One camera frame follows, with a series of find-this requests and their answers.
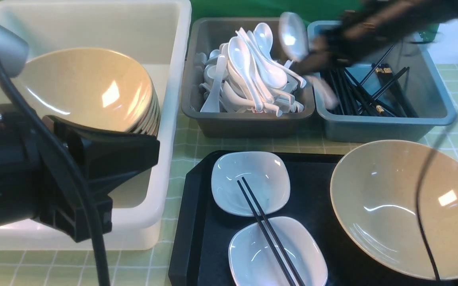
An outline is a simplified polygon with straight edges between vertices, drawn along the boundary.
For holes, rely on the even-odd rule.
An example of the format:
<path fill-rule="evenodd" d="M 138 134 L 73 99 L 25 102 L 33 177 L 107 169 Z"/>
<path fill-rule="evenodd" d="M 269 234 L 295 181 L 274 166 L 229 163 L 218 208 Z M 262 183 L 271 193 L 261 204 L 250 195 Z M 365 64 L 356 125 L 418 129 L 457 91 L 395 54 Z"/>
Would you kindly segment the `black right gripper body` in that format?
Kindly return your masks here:
<path fill-rule="evenodd" d="M 369 39 L 346 37 L 346 31 L 363 24 L 376 10 L 347 10 L 338 26 L 324 29 L 310 41 L 312 49 L 300 61 L 293 64 L 293 71 L 299 75 L 320 72 L 329 68 L 350 67 L 376 54 L 376 48 Z"/>

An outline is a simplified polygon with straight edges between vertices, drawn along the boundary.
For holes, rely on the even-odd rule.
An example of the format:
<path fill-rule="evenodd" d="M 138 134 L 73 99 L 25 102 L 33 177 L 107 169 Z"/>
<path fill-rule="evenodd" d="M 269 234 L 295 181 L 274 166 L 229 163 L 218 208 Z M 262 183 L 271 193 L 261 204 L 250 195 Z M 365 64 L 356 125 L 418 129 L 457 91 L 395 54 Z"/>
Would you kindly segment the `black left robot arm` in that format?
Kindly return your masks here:
<path fill-rule="evenodd" d="M 125 133 L 82 126 L 58 116 L 44 116 L 50 132 L 63 143 L 87 181 L 103 234 L 112 231 L 116 187 L 158 163 L 155 135 Z M 31 219 L 63 232 L 80 243 L 91 238 L 76 191 L 63 191 L 58 161 L 46 163 L 38 138 L 24 115 L 11 103 L 0 104 L 0 226 Z"/>

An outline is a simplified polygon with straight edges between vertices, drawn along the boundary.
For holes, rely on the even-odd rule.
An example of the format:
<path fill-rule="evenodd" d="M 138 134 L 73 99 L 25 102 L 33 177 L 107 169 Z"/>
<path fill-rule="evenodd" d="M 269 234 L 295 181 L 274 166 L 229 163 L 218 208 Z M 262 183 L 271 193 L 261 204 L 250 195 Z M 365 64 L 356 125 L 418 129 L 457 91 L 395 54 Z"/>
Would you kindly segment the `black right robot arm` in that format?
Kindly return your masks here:
<path fill-rule="evenodd" d="M 458 19 L 458 0 L 367 0 L 338 26 L 322 31 L 293 65 L 304 75 L 345 68 L 435 23 Z"/>

